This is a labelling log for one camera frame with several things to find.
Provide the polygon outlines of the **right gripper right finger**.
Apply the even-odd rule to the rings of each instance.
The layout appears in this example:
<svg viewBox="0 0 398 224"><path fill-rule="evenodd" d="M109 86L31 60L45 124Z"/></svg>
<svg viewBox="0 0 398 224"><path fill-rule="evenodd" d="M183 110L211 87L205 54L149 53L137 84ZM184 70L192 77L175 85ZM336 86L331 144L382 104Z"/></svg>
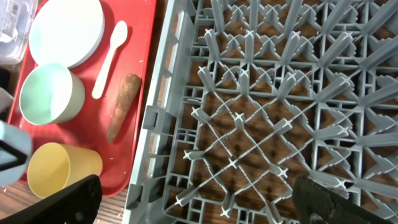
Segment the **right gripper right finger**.
<svg viewBox="0 0 398 224"><path fill-rule="evenodd" d="M388 223L306 177L295 181L292 198L301 224Z"/></svg>

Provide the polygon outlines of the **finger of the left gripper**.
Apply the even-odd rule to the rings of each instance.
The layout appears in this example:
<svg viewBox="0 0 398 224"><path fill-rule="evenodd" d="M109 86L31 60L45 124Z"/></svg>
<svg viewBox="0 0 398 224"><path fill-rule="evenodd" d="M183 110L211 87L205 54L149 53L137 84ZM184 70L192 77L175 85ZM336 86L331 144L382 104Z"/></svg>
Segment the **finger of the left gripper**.
<svg viewBox="0 0 398 224"><path fill-rule="evenodd" d="M1 171L23 165L27 154L1 141Z"/></svg>

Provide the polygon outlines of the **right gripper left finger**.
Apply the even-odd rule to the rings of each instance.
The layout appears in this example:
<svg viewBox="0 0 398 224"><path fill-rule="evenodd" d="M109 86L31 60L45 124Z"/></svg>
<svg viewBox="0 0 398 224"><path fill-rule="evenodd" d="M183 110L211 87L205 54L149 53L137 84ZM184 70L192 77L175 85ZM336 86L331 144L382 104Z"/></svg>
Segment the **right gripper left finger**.
<svg viewBox="0 0 398 224"><path fill-rule="evenodd" d="M1 224L92 224L103 193L100 178L89 175L1 220Z"/></svg>

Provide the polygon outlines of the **yellow cup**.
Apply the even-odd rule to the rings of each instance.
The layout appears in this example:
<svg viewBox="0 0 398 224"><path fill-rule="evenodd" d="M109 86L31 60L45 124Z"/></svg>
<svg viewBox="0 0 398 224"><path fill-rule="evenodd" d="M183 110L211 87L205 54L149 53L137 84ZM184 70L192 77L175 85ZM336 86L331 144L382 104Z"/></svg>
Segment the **yellow cup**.
<svg viewBox="0 0 398 224"><path fill-rule="evenodd" d="M89 175L100 175L101 156L94 150L49 142L32 155L27 168L31 191L46 198Z"/></svg>

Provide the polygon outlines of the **green bowl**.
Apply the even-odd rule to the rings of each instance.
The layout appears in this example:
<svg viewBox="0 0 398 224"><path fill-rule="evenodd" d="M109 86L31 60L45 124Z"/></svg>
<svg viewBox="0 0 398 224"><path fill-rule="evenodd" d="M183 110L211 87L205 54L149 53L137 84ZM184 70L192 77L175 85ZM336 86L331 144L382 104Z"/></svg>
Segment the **green bowl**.
<svg viewBox="0 0 398 224"><path fill-rule="evenodd" d="M34 68L19 96L24 119L36 126L67 122L81 111L84 102L83 82L58 63Z"/></svg>

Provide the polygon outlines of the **grey dishwasher rack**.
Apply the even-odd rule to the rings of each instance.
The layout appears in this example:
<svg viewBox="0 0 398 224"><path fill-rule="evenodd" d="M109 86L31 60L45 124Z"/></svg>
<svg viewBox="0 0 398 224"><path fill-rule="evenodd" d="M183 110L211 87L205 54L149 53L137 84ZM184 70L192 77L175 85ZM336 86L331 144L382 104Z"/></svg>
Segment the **grey dishwasher rack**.
<svg viewBox="0 0 398 224"><path fill-rule="evenodd" d="M397 222L396 1L169 1L124 223L297 223L301 177Z"/></svg>

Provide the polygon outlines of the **small light blue bowl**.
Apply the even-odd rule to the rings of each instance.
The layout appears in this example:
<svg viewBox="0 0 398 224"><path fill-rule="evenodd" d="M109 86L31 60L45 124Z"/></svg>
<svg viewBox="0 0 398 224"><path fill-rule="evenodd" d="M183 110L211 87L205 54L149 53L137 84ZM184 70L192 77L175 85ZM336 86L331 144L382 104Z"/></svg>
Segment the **small light blue bowl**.
<svg viewBox="0 0 398 224"><path fill-rule="evenodd" d="M1 186L22 177L32 151L33 140L27 131L1 121Z"/></svg>

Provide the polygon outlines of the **red serving tray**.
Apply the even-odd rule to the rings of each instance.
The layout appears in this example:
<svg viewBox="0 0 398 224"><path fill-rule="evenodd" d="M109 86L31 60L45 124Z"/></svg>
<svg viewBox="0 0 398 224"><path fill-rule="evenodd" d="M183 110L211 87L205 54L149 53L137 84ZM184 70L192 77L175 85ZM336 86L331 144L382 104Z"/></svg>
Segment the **red serving tray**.
<svg viewBox="0 0 398 224"><path fill-rule="evenodd" d="M88 60L72 69L84 84L85 102L81 111L66 123L35 126L23 118L19 109L19 93L23 82L37 64L29 51L25 53L22 62L15 100L7 122L26 130L33 139L34 149L48 142L58 142L96 150L103 160L100 181L105 197L113 197L123 191L131 176L140 130L143 88L131 105L117 139L108 143L106 133L121 80L130 73L142 81L146 79L156 4L156 0L102 1L105 32L101 43ZM119 21L126 22L129 34L113 58L103 96L94 100L91 91L109 49L109 38L114 25Z"/></svg>

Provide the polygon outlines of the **brown carrot-shaped food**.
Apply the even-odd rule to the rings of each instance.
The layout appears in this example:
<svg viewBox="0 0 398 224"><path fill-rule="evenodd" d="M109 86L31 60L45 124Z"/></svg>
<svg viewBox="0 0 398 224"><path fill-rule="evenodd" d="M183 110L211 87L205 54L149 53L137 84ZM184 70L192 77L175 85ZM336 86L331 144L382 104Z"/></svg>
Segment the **brown carrot-shaped food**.
<svg viewBox="0 0 398 224"><path fill-rule="evenodd" d="M141 78L137 75L130 73L122 79L106 135L107 142L111 143L117 138L127 113L140 88Z"/></svg>

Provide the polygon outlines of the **large light blue plate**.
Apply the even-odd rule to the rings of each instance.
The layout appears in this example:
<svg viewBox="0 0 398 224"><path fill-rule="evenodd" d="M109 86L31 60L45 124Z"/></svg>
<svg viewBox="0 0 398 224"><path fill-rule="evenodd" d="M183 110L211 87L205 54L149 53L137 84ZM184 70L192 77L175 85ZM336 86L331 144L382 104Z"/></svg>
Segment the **large light blue plate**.
<svg viewBox="0 0 398 224"><path fill-rule="evenodd" d="M105 17L99 0L49 0L37 13L29 49L37 65L59 63L74 68L97 49Z"/></svg>

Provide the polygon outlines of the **clear plastic bin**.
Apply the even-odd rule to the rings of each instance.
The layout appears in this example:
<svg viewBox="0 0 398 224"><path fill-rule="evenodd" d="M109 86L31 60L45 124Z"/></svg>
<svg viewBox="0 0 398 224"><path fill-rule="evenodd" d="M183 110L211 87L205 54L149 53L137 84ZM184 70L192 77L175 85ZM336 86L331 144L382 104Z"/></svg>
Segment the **clear plastic bin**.
<svg viewBox="0 0 398 224"><path fill-rule="evenodd" d="M1 0L1 65L24 57L38 0Z"/></svg>

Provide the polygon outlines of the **white plastic spoon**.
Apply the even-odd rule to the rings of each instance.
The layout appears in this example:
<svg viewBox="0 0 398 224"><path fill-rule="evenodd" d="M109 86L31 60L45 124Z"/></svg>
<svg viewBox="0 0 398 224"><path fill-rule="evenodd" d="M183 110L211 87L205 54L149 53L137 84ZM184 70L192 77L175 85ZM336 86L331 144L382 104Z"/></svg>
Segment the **white plastic spoon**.
<svg viewBox="0 0 398 224"><path fill-rule="evenodd" d="M108 78L109 70L113 61L116 50L125 43L128 35L128 28L125 21L119 21L111 34L109 41L109 50L106 54L105 60L101 66L99 74L96 78L95 85L91 92L93 99L98 100L102 97L106 81Z"/></svg>

